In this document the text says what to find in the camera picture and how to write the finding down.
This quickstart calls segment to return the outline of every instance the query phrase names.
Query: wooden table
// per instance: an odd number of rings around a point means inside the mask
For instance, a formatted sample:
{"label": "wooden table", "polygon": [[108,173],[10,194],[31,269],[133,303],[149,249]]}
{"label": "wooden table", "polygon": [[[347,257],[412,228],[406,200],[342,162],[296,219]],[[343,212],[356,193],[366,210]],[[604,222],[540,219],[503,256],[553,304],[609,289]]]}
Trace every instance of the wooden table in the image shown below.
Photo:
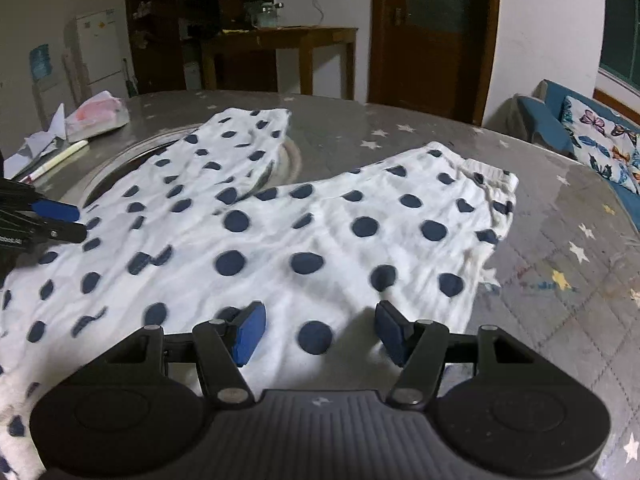
{"label": "wooden table", "polygon": [[214,64],[216,54],[296,48],[300,54],[300,93],[313,95],[314,48],[344,43],[347,49],[347,99],[353,100],[357,30],[357,28],[343,27],[278,27],[220,34],[212,40],[202,42],[204,87],[208,90],[217,89]]}

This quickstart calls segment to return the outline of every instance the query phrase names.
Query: window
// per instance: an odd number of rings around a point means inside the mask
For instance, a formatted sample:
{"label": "window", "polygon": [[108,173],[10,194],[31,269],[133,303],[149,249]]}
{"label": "window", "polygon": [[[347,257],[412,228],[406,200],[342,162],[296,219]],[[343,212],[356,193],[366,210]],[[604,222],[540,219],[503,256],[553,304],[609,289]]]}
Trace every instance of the window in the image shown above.
{"label": "window", "polygon": [[600,66],[640,89],[640,0],[606,0]]}

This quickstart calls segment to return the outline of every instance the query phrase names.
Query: wooden table leg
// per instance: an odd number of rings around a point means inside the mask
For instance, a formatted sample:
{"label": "wooden table leg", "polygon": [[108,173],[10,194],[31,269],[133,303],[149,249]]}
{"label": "wooden table leg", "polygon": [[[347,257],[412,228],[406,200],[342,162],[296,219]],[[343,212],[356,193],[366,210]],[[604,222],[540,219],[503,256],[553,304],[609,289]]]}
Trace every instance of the wooden table leg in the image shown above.
{"label": "wooden table leg", "polygon": [[306,38],[298,47],[298,65],[300,68],[300,93],[314,94],[314,48]]}
{"label": "wooden table leg", "polygon": [[217,90],[216,80],[216,55],[206,46],[202,47],[202,81],[205,90]]}
{"label": "wooden table leg", "polygon": [[355,99],[355,85],[356,85],[356,44],[347,43],[347,60],[345,63],[346,78],[347,78],[347,99],[353,101]]}

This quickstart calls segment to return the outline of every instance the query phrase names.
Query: white polka dot fabric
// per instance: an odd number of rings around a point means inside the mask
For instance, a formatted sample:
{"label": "white polka dot fabric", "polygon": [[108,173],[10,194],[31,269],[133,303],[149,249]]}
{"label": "white polka dot fabric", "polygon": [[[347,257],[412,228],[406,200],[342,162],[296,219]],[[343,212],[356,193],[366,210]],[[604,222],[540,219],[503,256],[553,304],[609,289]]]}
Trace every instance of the white polka dot fabric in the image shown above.
{"label": "white polka dot fabric", "polygon": [[37,400],[140,326],[189,332],[254,300],[267,329],[242,374],[264,388],[388,388],[372,312],[463,332],[482,265],[513,218],[513,174],[432,142],[309,184],[249,193],[286,134],[286,110],[227,110],[128,174],[82,213],[78,246],[4,284],[0,470],[42,465]]}

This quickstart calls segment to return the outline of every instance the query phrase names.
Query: brown door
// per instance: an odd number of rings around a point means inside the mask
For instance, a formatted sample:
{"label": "brown door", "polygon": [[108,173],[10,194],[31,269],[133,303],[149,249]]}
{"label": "brown door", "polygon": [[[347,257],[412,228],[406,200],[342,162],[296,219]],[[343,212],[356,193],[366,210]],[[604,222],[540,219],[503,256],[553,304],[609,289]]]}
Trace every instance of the brown door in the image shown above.
{"label": "brown door", "polygon": [[369,100],[468,123],[475,115],[481,120],[497,3],[373,0]]}

